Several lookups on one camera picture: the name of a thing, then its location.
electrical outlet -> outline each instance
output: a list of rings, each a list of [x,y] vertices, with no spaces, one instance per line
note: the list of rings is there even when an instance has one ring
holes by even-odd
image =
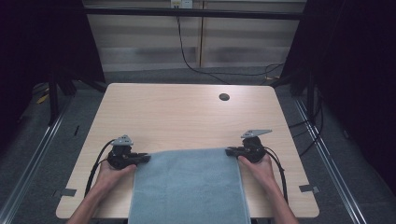
[[[192,0],[182,0],[181,7],[182,8],[192,8]]]
[[[171,8],[181,8],[181,0],[171,0]]]

blue towel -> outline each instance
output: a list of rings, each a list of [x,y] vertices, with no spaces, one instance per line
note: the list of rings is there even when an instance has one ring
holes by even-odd
[[[129,223],[250,223],[237,160],[224,148],[151,154],[134,174]]]

floor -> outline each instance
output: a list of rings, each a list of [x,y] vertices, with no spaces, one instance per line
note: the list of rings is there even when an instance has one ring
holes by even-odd
[[[265,76],[233,76],[215,74],[216,72],[235,72],[257,74],[263,68],[211,68],[211,75],[197,74],[189,69],[166,69],[134,72],[106,73],[107,83],[144,82],[144,83],[200,83],[260,85],[275,80],[278,74]],[[78,91],[73,97],[60,94],[60,106],[64,109],[62,122],[56,134],[40,152],[37,146],[42,143],[48,127],[50,104],[46,100],[37,104],[44,87],[37,87],[33,100],[22,116],[19,129],[14,138],[5,145],[7,152],[0,158],[0,206],[3,207],[0,218],[2,223],[65,223],[56,217],[55,211],[60,198],[54,195],[56,190],[64,189],[73,170],[79,151],[89,132],[93,118],[103,98],[103,93],[93,90],[83,83],[76,82]],[[355,218],[347,210],[345,196],[334,184],[331,172],[321,156],[318,144],[312,144],[313,138],[303,120],[296,102],[304,102],[306,96],[291,96],[289,86],[276,88],[276,95],[283,113],[294,136],[294,143],[301,153],[312,147],[301,157],[310,184],[318,188],[315,194],[320,214],[315,218],[300,218],[301,223],[394,223],[396,220],[396,200],[375,170],[365,161],[352,137],[346,132],[324,102],[323,114],[317,114],[318,130],[323,139],[330,159],[338,168],[350,195],[361,212]],[[41,160],[31,159],[40,154]],[[27,175],[26,167],[35,167],[35,172]],[[24,180],[24,188],[19,188]],[[5,210],[5,205],[12,209]],[[92,223],[122,223],[123,220],[95,219]]]

wooden table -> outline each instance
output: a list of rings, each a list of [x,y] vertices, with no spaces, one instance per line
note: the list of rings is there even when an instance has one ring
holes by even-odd
[[[228,101],[219,96],[226,93]],[[56,211],[70,217],[84,197],[91,168],[104,144],[128,134],[135,152],[170,149],[242,146],[240,136],[250,129],[271,129],[260,136],[262,144],[276,152],[285,169],[290,207],[297,217],[316,217],[318,205],[307,185],[304,168],[290,135],[274,89],[262,86],[111,84],[98,109],[67,189]],[[273,162],[276,180],[281,186]],[[271,217],[265,193],[240,165],[251,217]],[[128,217],[133,176],[121,180],[97,210],[96,217]]]

wire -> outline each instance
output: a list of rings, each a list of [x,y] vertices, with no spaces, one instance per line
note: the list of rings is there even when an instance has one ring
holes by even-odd
[[[307,133],[307,132],[308,132],[308,129],[306,129],[306,130],[303,131],[302,133],[297,133],[297,134],[294,135],[292,138],[296,138],[296,137],[301,136],[301,135],[303,135],[303,134],[305,134],[305,133]]]
[[[93,165],[93,167],[92,167],[92,169],[91,169],[91,174],[90,174],[90,177],[88,178],[87,187],[85,188],[85,195],[84,195],[84,197],[87,196],[88,192],[89,192],[90,189],[91,189],[91,184],[92,184],[93,177],[95,176],[96,169],[98,168],[99,164],[100,164],[102,161],[105,161],[105,160],[106,160],[106,159],[104,159],[104,160],[102,160],[102,161],[99,161],[100,158],[102,157],[103,152],[104,152],[105,149],[108,147],[108,145],[110,145],[110,143],[112,143],[114,140],[116,140],[116,139],[111,139],[108,143],[105,144],[105,146],[104,146],[104,147],[102,148],[102,150],[100,151],[99,156],[98,156],[98,158],[96,159],[96,162],[95,162],[95,164]]]
[[[289,128],[295,128],[295,127],[298,127],[298,126],[300,126],[302,124],[305,124],[307,122],[308,122],[308,120],[304,120],[304,121],[301,121],[299,123],[291,124],[291,125],[289,125]]]
[[[280,164],[280,160],[277,157],[276,153],[269,147],[263,147],[265,152],[270,155],[270,157],[272,157],[272,159],[274,159],[277,168],[279,169],[279,173],[280,173],[280,178],[282,180],[282,189],[283,189],[283,197],[285,198],[286,203],[289,203],[289,199],[288,199],[288,187],[286,185],[286,177],[285,177],[285,169],[283,169],[282,165]]]
[[[324,116],[323,116],[323,108],[322,108],[322,97],[318,92],[318,108],[317,108],[317,113],[320,111],[320,129],[318,131],[318,134],[315,136],[314,141],[303,151],[299,154],[300,157],[302,157],[320,138],[320,134],[323,130],[324,126]]]
[[[179,37],[179,40],[180,40],[181,54],[182,54],[182,56],[183,56],[183,61],[184,61],[184,63],[187,65],[187,67],[189,67],[190,70],[192,70],[192,71],[194,71],[194,72],[196,72],[196,73],[211,76],[211,77],[213,77],[213,78],[215,78],[215,79],[217,79],[217,80],[219,80],[219,81],[221,81],[221,82],[223,82],[223,83],[225,83],[225,84],[231,85],[229,82],[224,81],[224,80],[222,80],[221,78],[216,77],[216,76],[214,76],[214,75],[229,75],[229,76],[244,76],[244,77],[257,77],[257,76],[263,76],[263,75],[265,75],[265,80],[264,80],[264,82],[265,82],[266,79],[268,78],[267,75],[268,75],[269,73],[273,72],[273,71],[276,70],[279,66],[281,66],[281,65],[284,64],[284,63],[273,63],[273,64],[269,64],[269,65],[265,66],[265,71],[264,71],[264,72],[262,72],[262,73],[257,73],[257,74],[223,73],[223,72],[203,72],[203,71],[196,70],[196,69],[192,68],[192,67],[189,65],[189,63],[187,62],[187,60],[186,60],[186,55],[185,55],[185,53],[184,53],[184,48],[183,48],[183,40],[182,40],[182,38],[181,38],[181,28],[180,28],[180,27],[181,27],[181,25],[180,25],[180,17],[177,17],[177,29],[178,29],[178,37]],[[267,71],[268,67],[270,67],[270,66],[275,66],[275,68],[273,68],[273,69]]]

